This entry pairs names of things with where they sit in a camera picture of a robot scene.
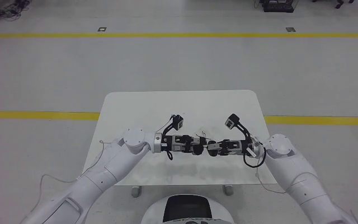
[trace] black cable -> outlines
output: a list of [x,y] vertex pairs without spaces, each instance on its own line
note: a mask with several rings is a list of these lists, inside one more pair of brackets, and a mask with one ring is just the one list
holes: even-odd
[[168,125],[168,127],[166,127],[162,133],[162,138],[164,138],[164,136],[173,128],[173,123],[171,123],[170,125]]
[[[244,134],[246,141],[251,141],[250,132],[249,132],[241,123],[238,123],[235,127],[236,127],[237,129],[239,129],[239,130]],[[260,167],[260,166],[265,162],[265,158],[266,158],[266,154],[267,154],[265,147],[263,148],[263,158],[262,158],[262,161],[260,162],[260,164],[258,164],[258,165],[256,165],[256,166],[252,166],[252,165],[250,165],[250,164],[247,163],[247,161],[246,161],[246,153],[247,153],[246,149],[243,150],[244,164],[245,164],[246,166],[248,166],[248,167],[258,168],[258,167]]]
[[168,158],[169,158],[170,160],[173,160],[173,154],[172,154],[172,152],[169,151],[169,150],[166,150],[166,151],[167,151]]
[[0,9],[0,18],[6,21],[18,20],[22,11],[26,11],[32,0],[15,0],[12,4]]
[[244,153],[244,155],[243,155],[244,164],[245,164],[246,166],[248,166],[248,167],[251,167],[251,168],[258,168],[258,167],[260,167],[260,166],[265,162],[266,154],[267,154],[266,148],[264,147],[264,148],[263,148],[263,158],[262,158],[262,161],[260,162],[260,164],[258,164],[258,165],[256,165],[256,166],[252,166],[252,165],[250,165],[250,164],[248,164],[248,163],[246,162],[246,158],[245,158],[246,153]]

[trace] floor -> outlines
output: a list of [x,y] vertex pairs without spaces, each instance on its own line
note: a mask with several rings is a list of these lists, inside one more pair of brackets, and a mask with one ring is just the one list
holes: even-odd
[[[115,91],[253,90],[264,115],[358,116],[356,38],[3,38],[1,34],[358,33],[358,4],[301,0],[292,14],[263,13],[250,0],[33,1],[0,21],[0,111],[99,112]],[[43,173],[74,179],[96,127],[89,120],[0,119],[0,223],[19,223]],[[332,199],[358,214],[357,126],[268,125],[312,163]],[[44,198],[66,187],[45,180]],[[269,186],[279,190],[277,185]],[[197,193],[226,206],[236,223],[309,223],[288,195],[260,185],[151,186],[137,199],[110,188],[89,223],[139,223],[162,197]]]

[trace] table leg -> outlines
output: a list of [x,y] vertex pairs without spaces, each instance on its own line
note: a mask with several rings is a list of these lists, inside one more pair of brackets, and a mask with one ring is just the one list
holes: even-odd
[[223,185],[223,192],[227,196],[231,196],[234,194],[234,188],[232,185]]
[[131,194],[132,194],[133,198],[139,197],[141,193],[142,193],[142,186],[133,186],[132,187]]

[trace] gray floor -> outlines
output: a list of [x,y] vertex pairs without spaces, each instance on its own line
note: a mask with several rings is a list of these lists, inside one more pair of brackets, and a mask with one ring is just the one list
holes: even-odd
[[[96,122],[0,120],[0,223],[18,223],[37,200],[43,173],[71,180],[82,170]],[[333,200],[358,213],[358,127],[269,125],[270,134],[284,133],[312,163]],[[44,182],[44,197],[66,187]],[[277,185],[270,188],[280,190]],[[260,185],[236,185],[227,197],[221,186],[148,186],[141,197],[130,187],[116,186],[91,208],[88,223],[139,223],[155,201],[177,193],[208,196],[226,206],[236,223],[309,223],[288,195],[265,191]]]
[[[33,1],[1,33],[358,32],[358,4],[301,0],[292,14],[263,13],[250,0]],[[357,116],[356,39],[0,39],[0,110],[99,112],[114,91],[250,89],[264,115]],[[96,122],[0,120],[0,223],[15,224],[37,200],[40,176],[74,179]],[[289,136],[343,209],[358,214],[358,127],[269,125]],[[44,199],[66,187],[46,179]],[[198,193],[237,223],[308,223],[288,195],[259,185],[151,186],[140,198],[109,189],[88,223],[139,223],[162,197]]]

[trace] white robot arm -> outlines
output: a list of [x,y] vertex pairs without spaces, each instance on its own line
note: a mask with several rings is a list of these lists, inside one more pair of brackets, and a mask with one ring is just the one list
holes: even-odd
[[263,146],[267,150],[265,163],[268,169],[311,223],[356,223],[331,201],[311,164],[286,136],[276,134]]
[[142,129],[126,131],[96,157],[95,163],[67,190],[38,206],[24,224],[83,224],[94,202],[135,167],[153,147],[154,135]]
[[[225,125],[230,129],[238,128],[245,140],[207,143],[205,137],[167,136],[169,130],[179,130],[183,125],[179,115],[172,118],[172,124],[163,133],[145,134],[142,129],[128,129],[122,138],[103,149],[96,162],[72,186],[43,203],[23,223],[83,224],[97,198],[126,177],[149,150],[153,153],[166,151],[172,160],[171,151],[200,155],[206,146],[211,156],[241,155],[244,163],[252,168],[265,162],[279,185],[295,199],[311,223],[357,224],[353,217],[334,205],[312,166],[287,137],[276,134],[261,143],[239,122],[239,117],[232,114]],[[257,166],[249,165],[245,156],[262,158],[262,162]]]

